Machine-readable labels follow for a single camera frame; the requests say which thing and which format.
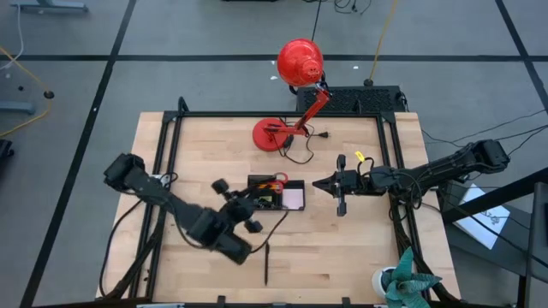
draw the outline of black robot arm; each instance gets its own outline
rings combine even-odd
[[[251,253],[251,245],[234,234],[234,227],[245,222],[251,233],[260,232],[262,227],[251,220],[253,201],[243,198],[240,192],[227,192],[224,180],[213,183],[217,193],[221,193],[227,203],[216,211],[197,204],[188,204],[168,191],[162,182],[145,171],[140,157],[122,154],[104,172],[104,182],[119,192],[134,194],[149,204],[157,204],[174,215],[180,228],[187,236],[204,248],[221,252],[237,264],[243,264]]]
[[[338,198],[337,214],[346,214],[344,195],[381,196],[392,193],[402,199],[414,200],[431,187],[455,180],[471,172],[491,174],[506,169],[509,157],[498,141],[491,139],[470,143],[452,155],[414,169],[373,167],[360,174],[345,170],[346,158],[339,155],[337,171],[313,185]]]

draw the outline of red desk lamp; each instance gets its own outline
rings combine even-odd
[[[308,136],[305,123],[324,108],[330,99],[327,84],[321,81],[324,59],[319,47],[310,39],[298,38],[287,43],[277,57],[277,71],[290,86],[315,84],[316,102],[292,127],[278,118],[266,118],[255,124],[253,142],[263,151],[281,149],[290,135]]]

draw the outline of lamp base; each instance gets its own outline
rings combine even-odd
[[[263,151],[276,151],[283,148],[283,144],[288,138],[286,133],[267,133],[265,127],[287,127],[283,121],[277,118],[263,119],[253,128],[253,142]]]

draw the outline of wooden table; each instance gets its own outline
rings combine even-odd
[[[142,113],[132,152],[143,157],[151,172],[162,113]],[[407,168],[427,162],[418,116],[396,114],[402,154]],[[184,118],[177,152],[175,172],[179,175],[171,191],[180,198],[218,209],[223,199],[211,189],[211,183],[224,178],[232,189],[242,189],[247,175],[286,172],[290,179],[306,182],[307,207],[291,212],[271,237],[269,283],[264,285],[264,251],[251,255],[243,265],[236,265],[216,252],[193,249],[185,244],[168,216],[158,266],[154,301],[216,302],[225,295],[229,303],[324,303],[339,304],[350,297],[353,304],[381,303],[372,290],[372,273],[397,264],[398,255],[392,222],[388,217],[389,200],[383,197],[347,197],[348,214],[338,217],[337,201],[312,182],[332,175],[338,154],[347,156],[347,169],[358,163],[354,152],[361,151],[382,164],[378,130],[374,119],[313,118],[316,133],[328,131],[330,137],[312,137],[310,148],[315,156],[310,163],[298,165],[277,152],[263,152],[251,138],[259,118]],[[390,130],[385,125],[390,160],[395,162]],[[295,137],[289,154],[304,160],[306,139]],[[163,172],[169,147],[164,153]],[[122,195],[116,219],[135,202]],[[435,194],[429,192],[424,202],[438,207]],[[144,206],[121,224],[112,241],[104,285],[111,290],[134,260],[143,219]],[[256,212],[264,230],[248,234],[243,226],[236,233],[258,246],[282,212]],[[441,216],[428,207],[415,211],[420,243],[426,263],[443,277],[443,284],[460,297]],[[148,265],[141,279],[146,279]],[[144,294],[145,283],[140,284]]]

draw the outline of yellow clip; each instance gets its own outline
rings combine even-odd
[[[363,156],[363,154],[361,154],[360,151],[356,151],[355,155],[358,157],[358,159],[360,159],[360,162],[365,162],[366,161],[366,158]]]

